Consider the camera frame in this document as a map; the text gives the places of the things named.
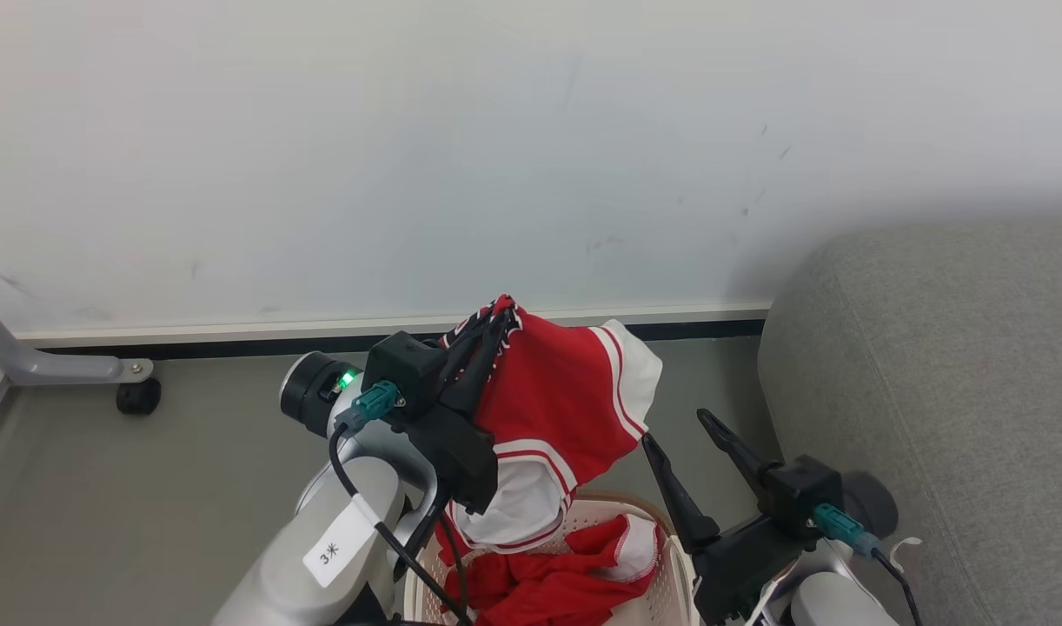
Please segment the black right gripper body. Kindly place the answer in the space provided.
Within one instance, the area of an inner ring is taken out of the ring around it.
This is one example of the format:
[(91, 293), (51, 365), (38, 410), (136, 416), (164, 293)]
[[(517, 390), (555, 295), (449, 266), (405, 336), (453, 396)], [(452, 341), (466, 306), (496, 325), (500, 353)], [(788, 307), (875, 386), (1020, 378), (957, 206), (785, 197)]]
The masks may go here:
[(758, 515), (720, 531), (709, 517), (693, 524), (693, 608), (705, 625), (747, 617), (764, 587), (812, 551), (816, 528), (805, 522), (788, 528), (773, 517)]

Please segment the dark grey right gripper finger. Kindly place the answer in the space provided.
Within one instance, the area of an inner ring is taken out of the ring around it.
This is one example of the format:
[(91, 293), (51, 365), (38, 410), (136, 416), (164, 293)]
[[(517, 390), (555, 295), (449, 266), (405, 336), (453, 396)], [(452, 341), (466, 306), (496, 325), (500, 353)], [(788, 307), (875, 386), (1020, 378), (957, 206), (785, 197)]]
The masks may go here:
[(720, 527), (714, 519), (702, 514), (674, 474), (669, 456), (650, 433), (643, 436), (641, 447), (645, 451), (647, 464), (650, 466), (655, 483), (658, 484), (660, 496), (666, 504), (667, 514), (683, 549), (706, 549), (717, 542)]
[(756, 449), (746, 443), (746, 440), (737, 433), (732, 432), (727, 426), (707, 409), (697, 409), (697, 417), (702, 428), (713, 440), (715, 447), (726, 453), (733, 464), (736, 466), (742, 478), (748, 483), (748, 487), (756, 496), (758, 507), (769, 507), (771, 496), (766, 480), (768, 473), (780, 468), (781, 461), (765, 458), (759, 455)]

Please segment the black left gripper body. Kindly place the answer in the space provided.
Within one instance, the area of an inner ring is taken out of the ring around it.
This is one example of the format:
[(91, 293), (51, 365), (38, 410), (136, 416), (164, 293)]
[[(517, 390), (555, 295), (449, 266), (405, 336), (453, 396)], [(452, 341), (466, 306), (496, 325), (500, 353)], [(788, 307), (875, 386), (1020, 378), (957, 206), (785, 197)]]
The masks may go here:
[(498, 491), (498, 456), (492, 436), (467, 417), (436, 403), (419, 414), (395, 408), (395, 425), (435, 469), (451, 498), (472, 515), (483, 514)]

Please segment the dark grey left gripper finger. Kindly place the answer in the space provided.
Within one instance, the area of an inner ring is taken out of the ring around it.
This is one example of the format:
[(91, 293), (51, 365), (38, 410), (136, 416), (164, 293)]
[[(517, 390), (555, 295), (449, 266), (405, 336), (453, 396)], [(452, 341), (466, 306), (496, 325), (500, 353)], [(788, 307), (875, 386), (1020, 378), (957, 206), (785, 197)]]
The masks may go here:
[(493, 320), (480, 349), (458, 380), (448, 382), (448, 407), (460, 416), (474, 416), (486, 391), (493, 363), (501, 351), (508, 332), (514, 327), (514, 314), (499, 312)]
[(458, 380), (462, 376), (472, 357), (479, 351), (486, 332), (498, 316), (498, 310), (503, 310), (502, 302), (494, 300), (472, 316), (463, 318), (453, 329), (443, 334), (445, 365), (442, 369), (442, 380)]

